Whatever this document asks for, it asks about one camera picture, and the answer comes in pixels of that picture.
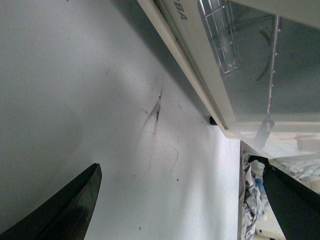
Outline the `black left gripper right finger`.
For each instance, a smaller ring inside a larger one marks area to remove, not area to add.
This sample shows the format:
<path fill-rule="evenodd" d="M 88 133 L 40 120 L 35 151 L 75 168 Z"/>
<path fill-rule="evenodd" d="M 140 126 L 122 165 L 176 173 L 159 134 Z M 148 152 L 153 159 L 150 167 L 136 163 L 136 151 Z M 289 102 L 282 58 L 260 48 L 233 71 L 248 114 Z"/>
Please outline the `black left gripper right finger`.
<path fill-rule="evenodd" d="M 262 156 L 248 161 L 262 164 L 262 186 L 287 240 L 320 238 L 320 195 L 269 163 Z"/>

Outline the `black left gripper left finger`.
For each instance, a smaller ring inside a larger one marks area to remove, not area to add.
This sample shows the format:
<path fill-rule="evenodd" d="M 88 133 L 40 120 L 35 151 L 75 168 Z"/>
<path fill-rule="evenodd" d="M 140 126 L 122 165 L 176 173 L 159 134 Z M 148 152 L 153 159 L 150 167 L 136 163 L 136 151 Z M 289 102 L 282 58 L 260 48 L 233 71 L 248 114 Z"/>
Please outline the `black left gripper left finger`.
<path fill-rule="evenodd" d="M 2 240 L 83 240 L 102 182 L 94 163 L 32 213 L 0 234 Z"/>

